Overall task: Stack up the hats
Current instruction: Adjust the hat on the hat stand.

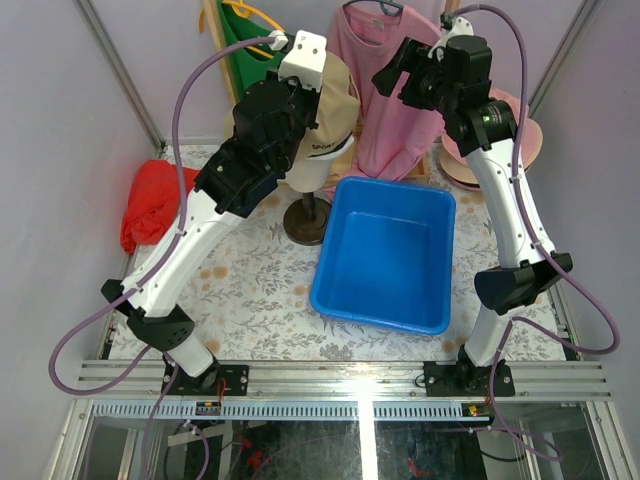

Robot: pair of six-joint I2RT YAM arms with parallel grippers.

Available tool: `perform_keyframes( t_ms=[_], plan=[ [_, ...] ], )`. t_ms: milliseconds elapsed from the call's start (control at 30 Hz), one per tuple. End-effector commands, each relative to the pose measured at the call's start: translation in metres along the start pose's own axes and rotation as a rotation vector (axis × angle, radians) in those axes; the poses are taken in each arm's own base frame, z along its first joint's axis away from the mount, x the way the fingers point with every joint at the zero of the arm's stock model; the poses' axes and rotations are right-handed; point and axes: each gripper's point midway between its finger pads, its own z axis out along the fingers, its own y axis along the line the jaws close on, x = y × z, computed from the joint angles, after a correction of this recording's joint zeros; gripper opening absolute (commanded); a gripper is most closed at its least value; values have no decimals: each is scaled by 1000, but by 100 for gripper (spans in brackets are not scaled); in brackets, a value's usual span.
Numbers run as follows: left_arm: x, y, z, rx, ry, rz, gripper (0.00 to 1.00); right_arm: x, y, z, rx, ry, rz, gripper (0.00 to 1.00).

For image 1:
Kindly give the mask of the black bucket hat beige brim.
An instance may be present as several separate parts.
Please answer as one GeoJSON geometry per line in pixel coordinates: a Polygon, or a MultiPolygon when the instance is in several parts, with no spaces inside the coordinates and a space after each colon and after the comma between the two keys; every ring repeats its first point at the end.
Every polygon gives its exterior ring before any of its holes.
{"type": "Polygon", "coordinates": [[[472,173],[472,171],[467,167],[461,167],[460,169],[444,169],[444,173],[446,177],[456,186],[469,190],[469,191],[479,191],[480,186],[477,182],[476,177],[472,173]]]}

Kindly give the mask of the white baseball cap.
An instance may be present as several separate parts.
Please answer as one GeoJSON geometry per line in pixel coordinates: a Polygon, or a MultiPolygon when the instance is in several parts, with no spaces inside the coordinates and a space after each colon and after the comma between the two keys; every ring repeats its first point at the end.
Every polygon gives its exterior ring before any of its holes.
{"type": "Polygon", "coordinates": [[[354,136],[350,135],[341,145],[339,148],[335,149],[334,151],[330,152],[328,154],[328,158],[332,161],[334,161],[335,159],[343,156],[349,149],[350,147],[353,145],[354,143],[354,136]]]}

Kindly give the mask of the beige mannequin head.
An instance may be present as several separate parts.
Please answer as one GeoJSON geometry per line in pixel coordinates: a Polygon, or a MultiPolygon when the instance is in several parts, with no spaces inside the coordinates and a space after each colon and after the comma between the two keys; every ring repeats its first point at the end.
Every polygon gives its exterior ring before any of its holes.
{"type": "Polygon", "coordinates": [[[337,152],[311,157],[298,155],[284,181],[299,193],[315,192],[325,184],[338,157],[337,152]]]}

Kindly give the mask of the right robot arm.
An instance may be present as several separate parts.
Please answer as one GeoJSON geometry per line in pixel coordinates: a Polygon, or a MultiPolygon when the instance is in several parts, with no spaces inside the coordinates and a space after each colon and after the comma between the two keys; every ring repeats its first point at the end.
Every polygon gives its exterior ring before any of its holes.
{"type": "Polygon", "coordinates": [[[492,52],[484,38],[457,35],[433,48],[405,38],[372,82],[379,94],[441,114],[447,135],[465,157],[483,193],[498,247],[498,266],[477,273],[481,307],[472,334],[452,365],[427,367],[437,396],[480,394],[509,370],[497,351],[509,317],[554,285],[559,264],[573,267],[546,235],[526,181],[510,105],[490,92],[492,52]]]}

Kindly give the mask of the khaki baseball cap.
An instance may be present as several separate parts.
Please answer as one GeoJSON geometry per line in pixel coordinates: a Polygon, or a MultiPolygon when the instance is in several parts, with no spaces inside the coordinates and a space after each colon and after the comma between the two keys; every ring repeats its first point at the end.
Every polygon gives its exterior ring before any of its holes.
{"type": "Polygon", "coordinates": [[[325,155],[352,134],[360,102],[352,92],[349,68],[327,52],[317,115],[319,127],[306,128],[286,108],[271,107],[265,78],[252,84],[231,111],[232,136],[220,149],[233,164],[267,172],[291,169],[298,155],[325,155]]]}

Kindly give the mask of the blue plastic bin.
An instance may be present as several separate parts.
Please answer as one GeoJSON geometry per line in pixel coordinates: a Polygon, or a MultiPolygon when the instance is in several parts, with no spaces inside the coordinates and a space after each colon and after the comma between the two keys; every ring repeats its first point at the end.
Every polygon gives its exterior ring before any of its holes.
{"type": "Polygon", "coordinates": [[[442,189],[341,180],[311,288],[320,314],[436,336],[451,319],[456,201],[442,189]]]}

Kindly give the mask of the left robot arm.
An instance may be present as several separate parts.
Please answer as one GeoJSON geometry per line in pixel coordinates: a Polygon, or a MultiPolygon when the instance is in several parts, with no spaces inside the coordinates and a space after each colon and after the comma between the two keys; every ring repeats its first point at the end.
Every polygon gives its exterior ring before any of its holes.
{"type": "Polygon", "coordinates": [[[322,80],[271,72],[249,87],[232,111],[233,135],[207,161],[185,206],[152,255],[101,292],[116,302],[134,335],[168,354],[197,394],[219,381],[214,355],[197,338],[177,299],[205,257],[277,187],[308,130],[317,128],[322,80]]]}

